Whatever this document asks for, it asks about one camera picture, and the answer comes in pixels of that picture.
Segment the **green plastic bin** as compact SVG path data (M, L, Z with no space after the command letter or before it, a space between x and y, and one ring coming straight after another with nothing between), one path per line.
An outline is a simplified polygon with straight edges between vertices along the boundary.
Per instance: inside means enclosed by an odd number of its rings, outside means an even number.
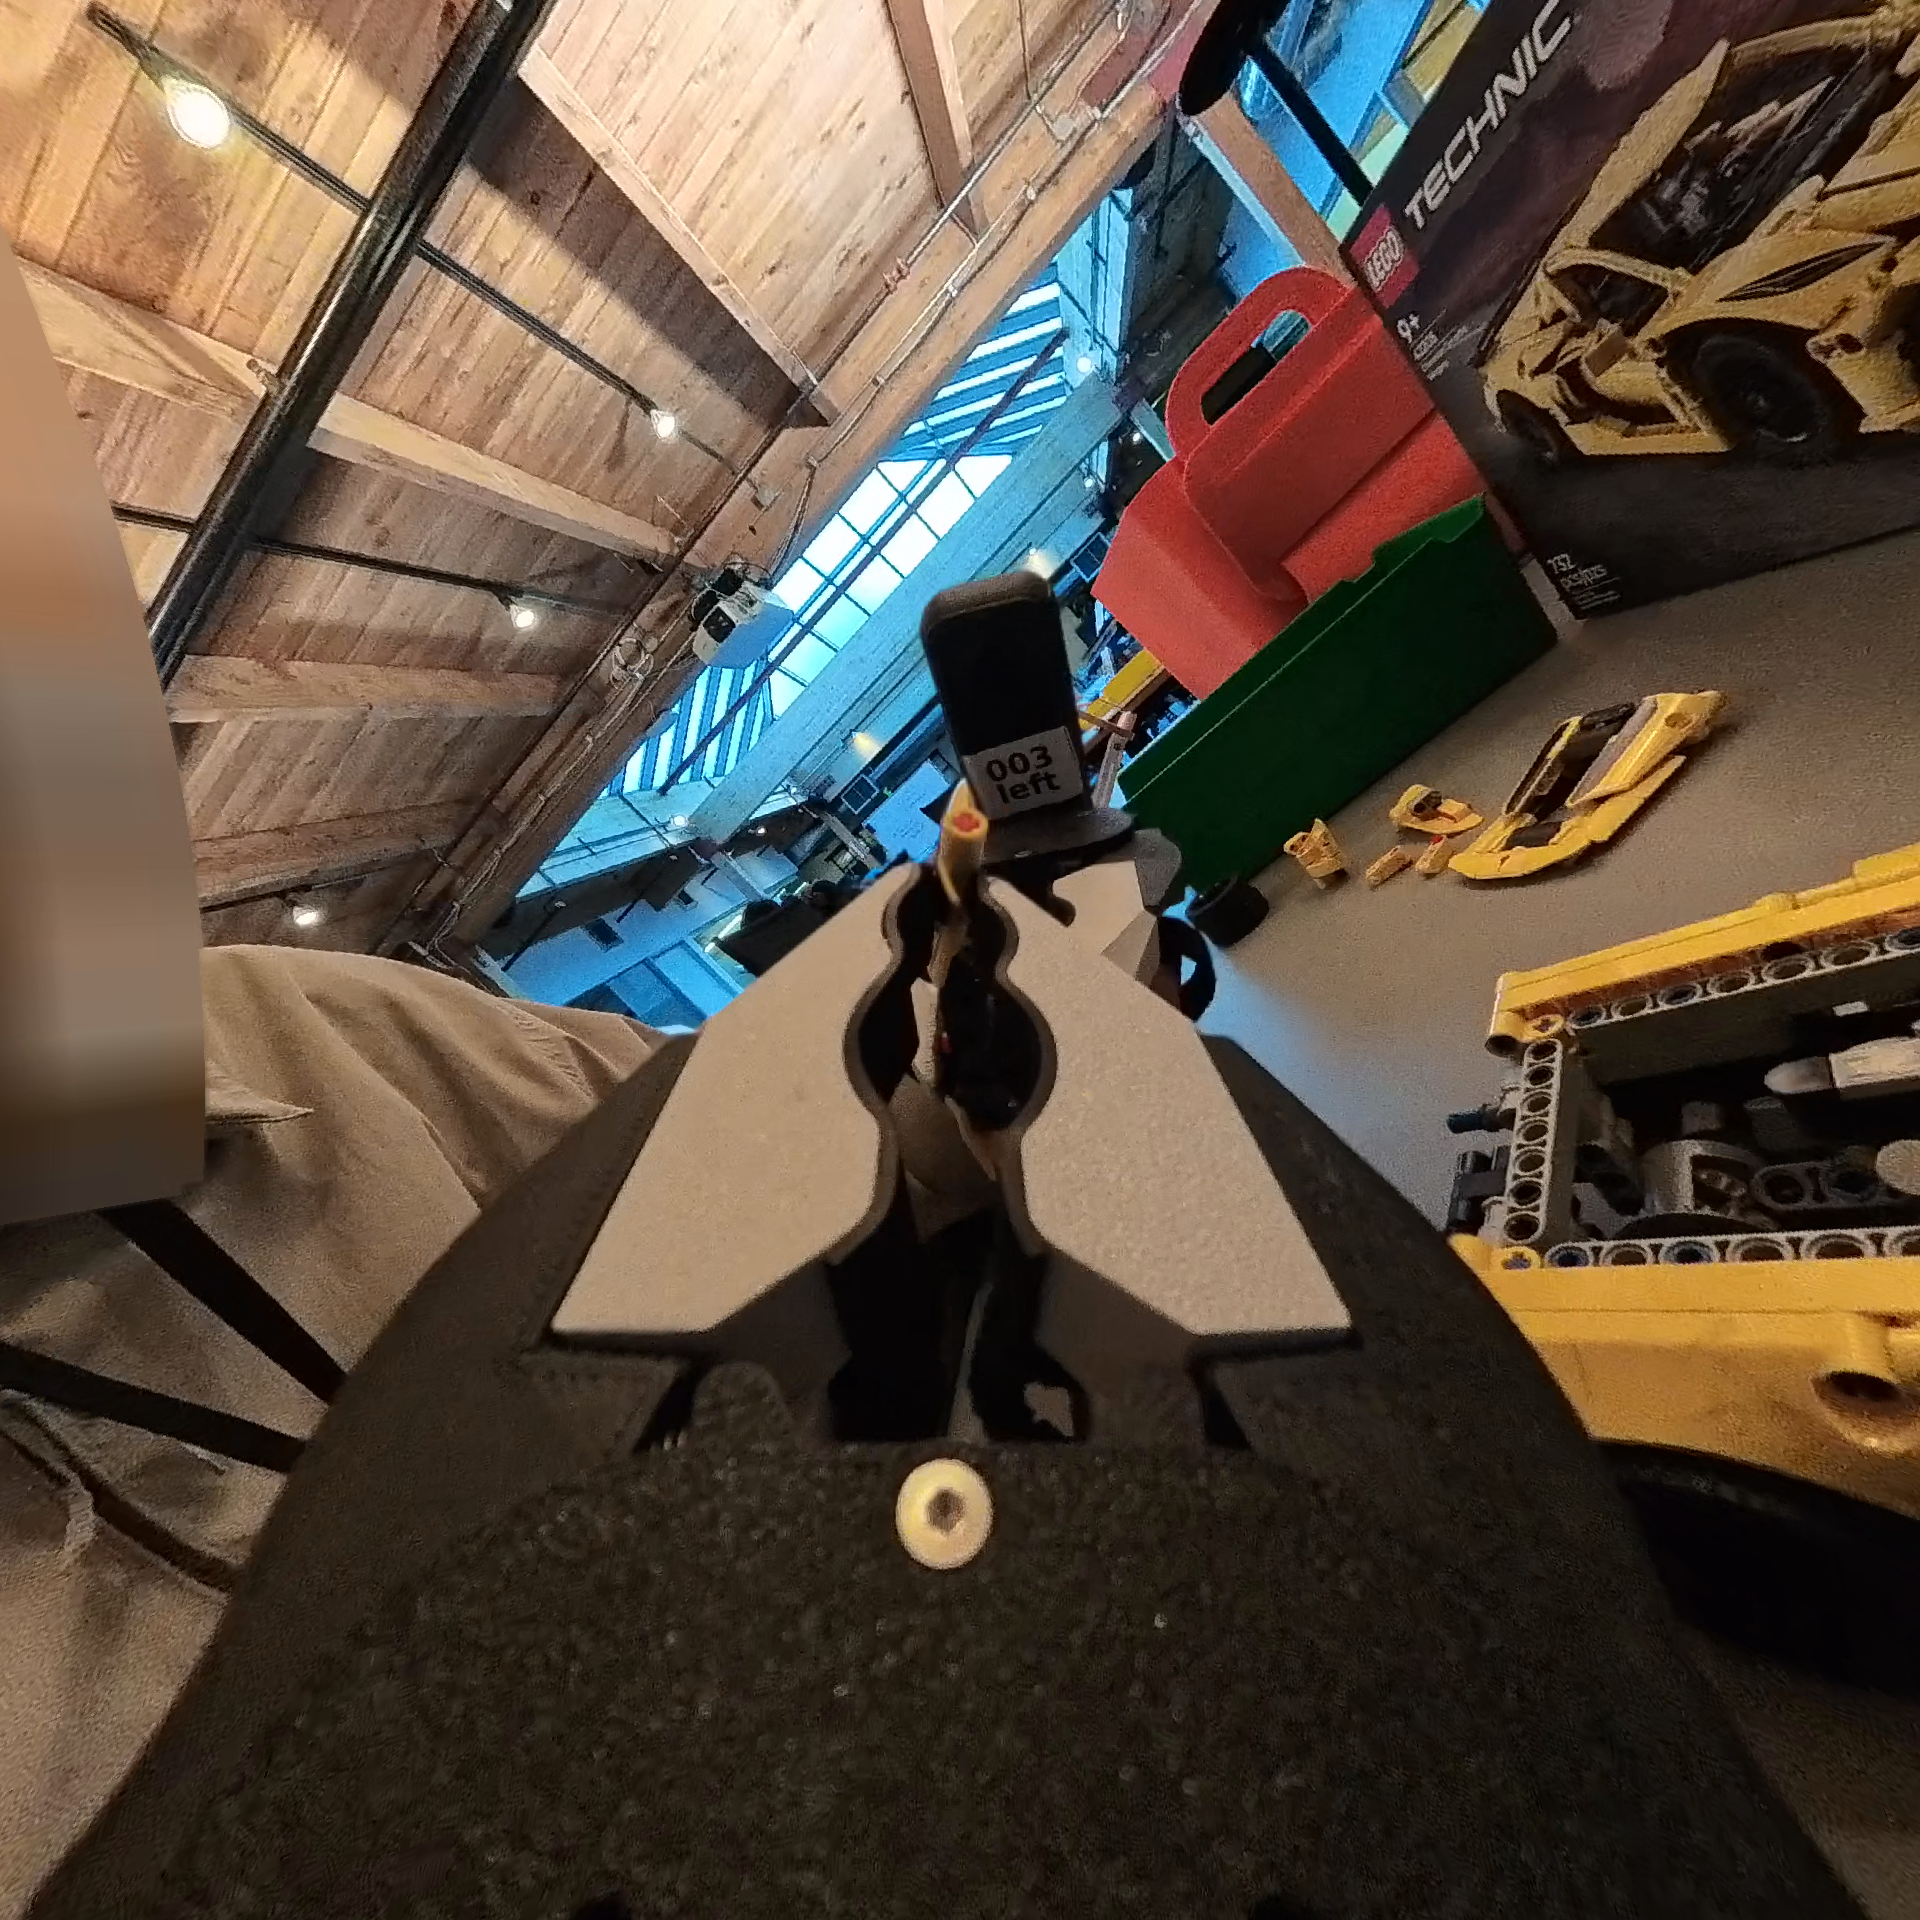
M1190 890L1254 877L1552 646L1474 497L1381 545L1131 757L1122 806L1178 847Z

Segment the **yellow brick car hood assembly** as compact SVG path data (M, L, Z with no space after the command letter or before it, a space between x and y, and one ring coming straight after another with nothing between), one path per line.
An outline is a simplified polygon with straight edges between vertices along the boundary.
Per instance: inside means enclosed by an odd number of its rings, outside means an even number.
M1571 716L1450 870L1470 882L1533 879L1595 853L1683 771L1723 709L1726 695L1707 687Z

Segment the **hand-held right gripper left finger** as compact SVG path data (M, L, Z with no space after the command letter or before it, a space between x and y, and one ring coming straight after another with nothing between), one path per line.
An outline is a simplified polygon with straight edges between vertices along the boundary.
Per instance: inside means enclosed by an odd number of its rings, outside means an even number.
M895 1116L941 913L927 869L895 866L696 1028L552 1341L752 1363L829 1431L944 1428L949 1277Z

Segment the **dark toy car set box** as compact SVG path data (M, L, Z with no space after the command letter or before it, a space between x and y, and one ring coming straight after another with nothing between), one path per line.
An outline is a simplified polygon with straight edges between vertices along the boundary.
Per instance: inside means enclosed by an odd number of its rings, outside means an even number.
M1915 525L1918 5L1485 5L1343 249L1578 615Z

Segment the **person's beige clothing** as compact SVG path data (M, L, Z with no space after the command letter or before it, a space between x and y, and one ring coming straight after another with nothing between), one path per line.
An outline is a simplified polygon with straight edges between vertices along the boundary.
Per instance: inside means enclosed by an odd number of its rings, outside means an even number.
M181 1209L342 1369L656 1050L622 1017L347 951L202 955ZM99 1215L4 1227L4 1341L304 1439L322 1403ZM222 1621L284 1478L4 1393L3 1887L22 1914Z

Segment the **red plastic carry case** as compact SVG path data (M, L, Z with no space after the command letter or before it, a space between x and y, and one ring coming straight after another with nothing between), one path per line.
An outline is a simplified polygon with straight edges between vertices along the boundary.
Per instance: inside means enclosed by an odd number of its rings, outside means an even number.
M1263 279L1186 356L1170 457L1122 509L1095 599L1203 700L1376 551L1483 492L1347 281Z

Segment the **grey desk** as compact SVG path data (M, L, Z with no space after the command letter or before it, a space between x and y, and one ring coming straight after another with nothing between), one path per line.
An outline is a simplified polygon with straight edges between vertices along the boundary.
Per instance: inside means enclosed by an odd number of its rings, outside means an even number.
M1915 532L1675 599L1559 625L1547 659L1334 818L1386 847L1408 782L1499 799L1549 725L1662 687L1716 687L1712 740L1602 853L1541 879L1396 877L1316 891L1283 860L1270 917L1220 961L1206 1030L1256 1055L1429 1221L1450 1198L1444 1113L1487 1097L1496 978L1762 897L1845 877L1915 842Z

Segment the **black yellow car front assembly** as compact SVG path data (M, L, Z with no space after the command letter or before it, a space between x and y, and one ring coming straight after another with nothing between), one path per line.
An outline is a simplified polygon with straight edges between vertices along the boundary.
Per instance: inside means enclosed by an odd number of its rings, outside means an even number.
M939 917L933 933L933 1086L968 1151L995 1178L1003 1140L1040 1091L1040 1030L1000 978L1010 930L981 893L990 818L968 782L944 806L933 877Z

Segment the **white ceiling projector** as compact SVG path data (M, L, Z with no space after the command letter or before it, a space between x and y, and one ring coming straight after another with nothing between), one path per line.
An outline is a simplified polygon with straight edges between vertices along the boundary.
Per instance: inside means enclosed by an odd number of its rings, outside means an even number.
M728 563L707 574L688 599L690 651L696 663L740 659L735 636L747 631L772 599L763 571L746 563Z

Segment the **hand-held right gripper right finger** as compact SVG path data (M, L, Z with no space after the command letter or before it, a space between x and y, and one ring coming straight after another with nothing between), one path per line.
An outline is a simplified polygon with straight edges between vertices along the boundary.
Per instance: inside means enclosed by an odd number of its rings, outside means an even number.
M968 1337L971 1425L1238 1445L1213 1369L1347 1341L1327 1262L1195 1025L1012 887L981 893L1012 935L999 975L1043 1070L987 1172L1005 1223Z

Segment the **black pole with round disc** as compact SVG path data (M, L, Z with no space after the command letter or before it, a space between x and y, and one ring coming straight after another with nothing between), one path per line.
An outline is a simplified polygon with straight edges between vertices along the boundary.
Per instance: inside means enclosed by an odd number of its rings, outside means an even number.
M1333 130L1308 84L1292 71L1272 34L1292 3L1220 3L1194 44L1174 105L1182 118L1198 117L1228 98L1244 67L1252 67L1278 93L1292 122L1308 134L1316 155L1327 164L1343 193L1363 205L1374 183L1363 171L1350 143Z

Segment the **yellow toy brick car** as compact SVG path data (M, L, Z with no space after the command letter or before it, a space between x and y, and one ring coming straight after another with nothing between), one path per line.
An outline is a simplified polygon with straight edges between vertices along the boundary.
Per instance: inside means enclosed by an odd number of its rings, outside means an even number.
M1447 1236L1610 1460L1677 1610L1918 1668L1918 847L1499 975Z

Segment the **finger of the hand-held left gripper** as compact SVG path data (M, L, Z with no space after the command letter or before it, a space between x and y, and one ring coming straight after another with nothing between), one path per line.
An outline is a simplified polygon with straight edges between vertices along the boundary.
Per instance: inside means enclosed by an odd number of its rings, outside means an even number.
M1160 915L1146 902L1131 858L1103 858L1059 875L1052 901L1068 913L1069 935L1122 973L1150 983L1160 966Z

